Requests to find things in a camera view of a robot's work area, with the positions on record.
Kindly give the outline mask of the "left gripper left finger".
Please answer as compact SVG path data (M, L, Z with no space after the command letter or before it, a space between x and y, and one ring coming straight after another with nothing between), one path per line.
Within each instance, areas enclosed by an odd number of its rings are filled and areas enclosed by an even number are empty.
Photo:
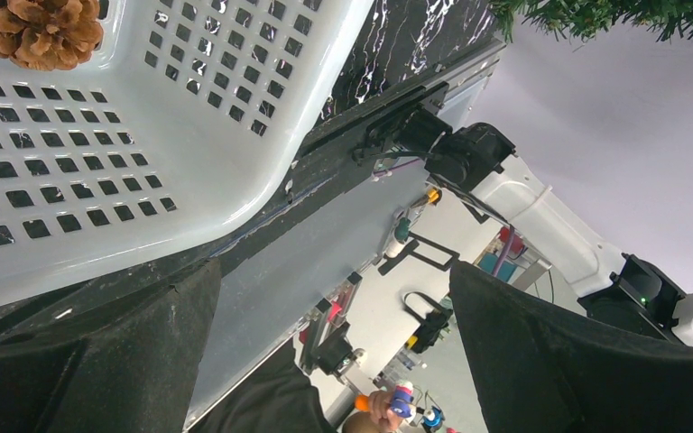
M181 431L220 286L206 260L0 342L0 432Z

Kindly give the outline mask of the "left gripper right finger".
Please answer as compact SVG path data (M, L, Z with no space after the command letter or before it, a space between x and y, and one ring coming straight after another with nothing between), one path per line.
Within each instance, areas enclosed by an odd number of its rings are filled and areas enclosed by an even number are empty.
M491 432L693 432L693 347L637 335L456 262L449 293Z

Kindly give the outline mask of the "small green christmas tree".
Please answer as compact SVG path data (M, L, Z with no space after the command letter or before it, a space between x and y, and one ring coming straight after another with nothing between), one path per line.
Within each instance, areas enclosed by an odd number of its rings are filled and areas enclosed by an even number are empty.
M489 1L488 11L507 42L518 24L556 40L594 39L617 24L642 27L657 42L672 38L693 40L693 1L682 0L506 0Z

